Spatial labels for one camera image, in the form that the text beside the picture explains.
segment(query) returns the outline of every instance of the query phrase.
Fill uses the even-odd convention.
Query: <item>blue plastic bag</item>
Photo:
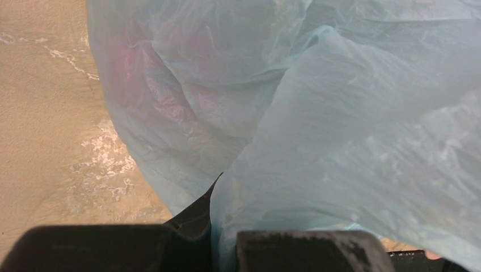
[[[481,271],[481,2],[89,0],[107,107],[176,214],[379,235]]]

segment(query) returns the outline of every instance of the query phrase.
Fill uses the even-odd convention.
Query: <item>translucent plastic bag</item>
[[[481,271],[477,0],[90,0],[119,136],[213,250],[356,222]]]

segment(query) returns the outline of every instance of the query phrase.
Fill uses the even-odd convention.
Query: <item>crumpled plastic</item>
[[[479,0],[88,0],[112,122],[173,214],[353,223],[481,271]]]

